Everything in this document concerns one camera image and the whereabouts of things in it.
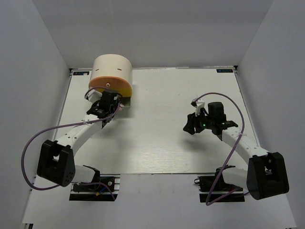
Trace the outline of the grey green organizer drawer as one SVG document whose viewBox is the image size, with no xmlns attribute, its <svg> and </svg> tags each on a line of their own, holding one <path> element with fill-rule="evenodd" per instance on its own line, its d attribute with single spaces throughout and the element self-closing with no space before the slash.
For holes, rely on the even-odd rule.
<svg viewBox="0 0 305 229">
<path fill-rule="evenodd" d="M 120 98 L 120 103 L 124 107 L 131 107 L 131 97 L 121 97 Z"/>
</svg>

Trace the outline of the orange organizer drawer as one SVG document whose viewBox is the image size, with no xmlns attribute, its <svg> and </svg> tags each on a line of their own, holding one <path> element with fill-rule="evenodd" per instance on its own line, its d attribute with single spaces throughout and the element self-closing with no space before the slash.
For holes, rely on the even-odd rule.
<svg viewBox="0 0 305 229">
<path fill-rule="evenodd" d="M 131 85 L 125 79 L 115 76 L 101 76 L 91 79 L 89 87 L 106 87 L 108 84 L 110 88 L 131 88 Z"/>
</svg>

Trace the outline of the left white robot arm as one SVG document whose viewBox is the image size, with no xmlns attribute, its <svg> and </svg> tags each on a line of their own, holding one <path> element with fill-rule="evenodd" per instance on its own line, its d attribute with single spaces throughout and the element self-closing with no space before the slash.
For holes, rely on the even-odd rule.
<svg viewBox="0 0 305 229">
<path fill-rule="evenodd" d="M 121 95 L 110 89 L 102 93 L 90 91 L 85 98 L 92 103 L 81 122 L 54 141 L 46 140 L 41 146 L 37 175 L 59 186 L 84 183 L 89 190 L 100 187 L 99 170 L 76 165 L 74 157 L 78 150 L 95 133 L 102 130 L 119 111 Z"/>
</svg>

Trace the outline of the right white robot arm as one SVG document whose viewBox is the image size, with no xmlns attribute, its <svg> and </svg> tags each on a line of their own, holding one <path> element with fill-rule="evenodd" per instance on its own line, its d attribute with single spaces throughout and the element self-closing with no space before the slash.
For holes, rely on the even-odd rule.
<svg viewBox="0 0 305 229">
<path fill-rule="evenodd" d="M 256 200 L 288 193 L 289 182 L 284 157 L 258 146 L 242 133 L 234 121 L 228 121 L 221 102 L 212 102 L 205 109 L 204 103 L 193 102 L 195 112 L 187 116 L 183 130 L 191 135 L 211 130 L 222 142 L 229 145 L 247 164 L 247 169 L 225 164 L 218 168 L 212 187 L 220 190 L 243 188 Z"/>
</svg>

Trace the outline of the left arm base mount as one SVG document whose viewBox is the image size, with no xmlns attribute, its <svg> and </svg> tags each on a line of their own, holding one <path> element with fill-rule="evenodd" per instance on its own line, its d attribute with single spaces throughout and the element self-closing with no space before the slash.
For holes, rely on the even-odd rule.
<svg viewBox="0 0 305 229">
<path fill-rule="evenodd" d="M 72 184 L 69 201 L 113 202 L 120 189 L 121 175 L 100 175 L 97 184 Z"/>
</svg>

